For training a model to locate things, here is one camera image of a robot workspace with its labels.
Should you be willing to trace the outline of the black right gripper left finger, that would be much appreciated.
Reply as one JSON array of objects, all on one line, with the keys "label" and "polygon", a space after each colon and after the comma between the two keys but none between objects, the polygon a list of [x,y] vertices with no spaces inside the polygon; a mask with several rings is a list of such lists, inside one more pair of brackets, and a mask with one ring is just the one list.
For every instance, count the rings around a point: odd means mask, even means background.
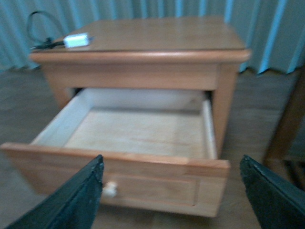
[{"label": "black right gripper left finger", "polygon": [[98,155],[8,229],[90,229],[102,195],[104,163]]}]

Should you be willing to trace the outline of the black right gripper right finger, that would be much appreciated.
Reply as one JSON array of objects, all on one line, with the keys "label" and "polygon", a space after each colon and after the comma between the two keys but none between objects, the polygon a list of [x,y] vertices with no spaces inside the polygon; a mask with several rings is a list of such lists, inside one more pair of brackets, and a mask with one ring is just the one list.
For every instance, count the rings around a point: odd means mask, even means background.
[{"label": "black right gripper right finger", "polygon": [[262,229],[303,229],[305,192],[248,155],[240,161],[247,198]]}]

